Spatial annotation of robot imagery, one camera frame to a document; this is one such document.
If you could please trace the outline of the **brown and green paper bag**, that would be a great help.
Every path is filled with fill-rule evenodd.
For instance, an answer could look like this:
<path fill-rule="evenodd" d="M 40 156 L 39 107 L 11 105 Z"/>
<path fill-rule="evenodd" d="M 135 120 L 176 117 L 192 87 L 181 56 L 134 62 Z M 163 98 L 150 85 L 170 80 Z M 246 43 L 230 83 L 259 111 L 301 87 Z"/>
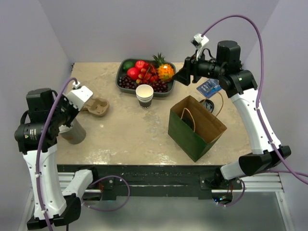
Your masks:
<path fill-rule="evenodd" d="M 193 120 L 195 131 L 181 119 Z M 227 130 L 227 127 L 193 96 L 175 104 L 169 113 L 168 134 L 194 161 L 204 156 Z"/>

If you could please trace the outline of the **black plastic cup lid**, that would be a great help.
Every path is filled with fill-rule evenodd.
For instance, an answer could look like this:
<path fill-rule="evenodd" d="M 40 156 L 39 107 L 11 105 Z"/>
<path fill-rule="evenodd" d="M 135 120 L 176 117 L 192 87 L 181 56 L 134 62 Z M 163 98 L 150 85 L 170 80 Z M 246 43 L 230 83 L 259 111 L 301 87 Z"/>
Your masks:
<path fill-rule="evenodd" d="M 192 119 L 183 117 L 181 119 L 187 126 L 189 126 L 193 131 L 195 131 L 195 125 Z"/>

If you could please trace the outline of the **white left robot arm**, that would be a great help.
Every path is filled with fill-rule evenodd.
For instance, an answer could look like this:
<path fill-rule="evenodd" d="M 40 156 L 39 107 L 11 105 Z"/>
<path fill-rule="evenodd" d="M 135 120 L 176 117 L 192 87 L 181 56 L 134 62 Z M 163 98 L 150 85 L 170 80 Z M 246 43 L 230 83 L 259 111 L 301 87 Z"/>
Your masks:
<path fill-rule="evenodd" d="M 82 86 L 67 95 L 43 88 L 26 95 L 28 110 L 23 114 L 14 137 L 27 164 L 33 187 L 34 214 L 27 222 L 28 230 L 49 225 L 66 226 L 80 217 L 81 197 L 87 187 L 96 188 L 100 177 L 92 169 L 77 171 L 62 191 L 56 154 L 60 126 L 71 127 L 83 105 L 93 93 Z"/>

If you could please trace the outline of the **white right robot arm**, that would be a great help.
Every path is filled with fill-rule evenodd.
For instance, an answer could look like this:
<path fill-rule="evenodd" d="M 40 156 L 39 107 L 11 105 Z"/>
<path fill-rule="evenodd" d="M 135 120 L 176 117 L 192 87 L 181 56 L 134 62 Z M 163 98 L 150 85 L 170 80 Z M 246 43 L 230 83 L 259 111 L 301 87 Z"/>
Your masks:
<path fill-rule="evenodd" d="M 241 48 L 232 40 L 220 41 L 215 58 L 205 59 L 207 38 L 194 38 L 195 54 L 187 57 L 183 68 L 173 79 L 188 86 L 201 77 L 217 79 L 228 98 L 235 105 L 248 133 L 252 152 L 238 161 L 222 166 L 214 177 L 215 185 L 226 189 L 231 179 L 252 176 L 277 166 L 291 155 L 289 146 L 283 146 L 273 132 L 262 105 L 257 99 L 258 89 L 253 74 L 242 68 Z"/>

